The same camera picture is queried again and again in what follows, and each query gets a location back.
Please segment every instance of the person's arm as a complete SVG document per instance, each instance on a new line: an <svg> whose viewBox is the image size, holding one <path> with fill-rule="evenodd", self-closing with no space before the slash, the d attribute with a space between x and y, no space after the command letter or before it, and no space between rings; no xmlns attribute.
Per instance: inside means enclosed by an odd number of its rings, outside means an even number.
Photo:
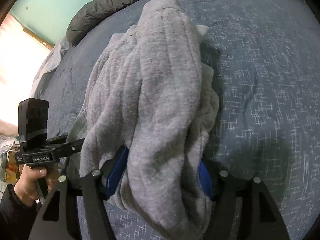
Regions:
<svg viewBox="0 0 320 240"><path fill-rule="evenodd" d="M36 199L39 199L35 181L45 177L43 167L31 169L24 166L21 177L15 186L8 185L0 203L0 229L8 236L4 239L28 240L36 219ZM48 191L56 179L47 179Z"/></svg>

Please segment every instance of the teal wall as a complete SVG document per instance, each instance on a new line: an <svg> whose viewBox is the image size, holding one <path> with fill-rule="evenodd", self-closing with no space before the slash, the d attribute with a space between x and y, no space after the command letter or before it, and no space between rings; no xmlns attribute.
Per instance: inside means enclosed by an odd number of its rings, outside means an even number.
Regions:
<svg viewBox="0 0 320 240"><path fill-rule="evenodd" d="M56 43L66 35L66 28L77 11L89 1L17 0L10 13L25 27Z"/></svg>

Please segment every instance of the human hand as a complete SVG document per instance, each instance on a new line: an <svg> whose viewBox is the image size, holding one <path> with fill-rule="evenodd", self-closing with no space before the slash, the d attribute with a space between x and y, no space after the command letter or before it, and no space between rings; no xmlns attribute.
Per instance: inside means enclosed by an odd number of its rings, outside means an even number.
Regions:
<svg viewBox="0 0 320 240"><path fill-rule="evenodd" d="M45 167L36 167L31 169L29 166L24 165L20 179L14 186L14 192L17 197L26 206L31 207L35 200L39 199L36 190L36 180L47 176L48 171ZM54 184L58 181L59 171L55 167L46 177L48 191L50 191Z"/></svg>

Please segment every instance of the wooden trim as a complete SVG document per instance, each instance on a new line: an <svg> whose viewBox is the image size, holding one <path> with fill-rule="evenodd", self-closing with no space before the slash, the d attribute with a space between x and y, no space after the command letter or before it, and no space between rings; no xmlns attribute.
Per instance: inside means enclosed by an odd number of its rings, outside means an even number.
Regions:
<svg viewBox="0 0 320 240"><path fill-rule="evenodd" d="M32 38L35 38L37 41L39 41L42 45L44 45L46 48L48 48L49 50L52 50L54 47L54 44L52 44L49 41L46 41L44 38L40 37L39 35L35 34L33 31L29 30L26 27L23 27L23 31L30 35Z"/></svg>

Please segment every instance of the blue bedsheet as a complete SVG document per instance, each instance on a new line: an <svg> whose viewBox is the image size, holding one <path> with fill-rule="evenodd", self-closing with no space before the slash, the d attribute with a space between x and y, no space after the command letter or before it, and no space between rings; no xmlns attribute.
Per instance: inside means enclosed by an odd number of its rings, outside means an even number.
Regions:
<svg viewBox="0 0 320 240"><path fill-rule="evenodd" d="M70 130L94 63L147 1L105 19L66 53L41 94L50 102L49 136ZM201 54L215 71L220 110L205 154L234 176L261 177L291 239L301 240L320 212L319 23L301 0L179 1L210 28ZM163 239L140 216L106 209L117 239ZM79 217L88 239L81 200Z"/></svg>

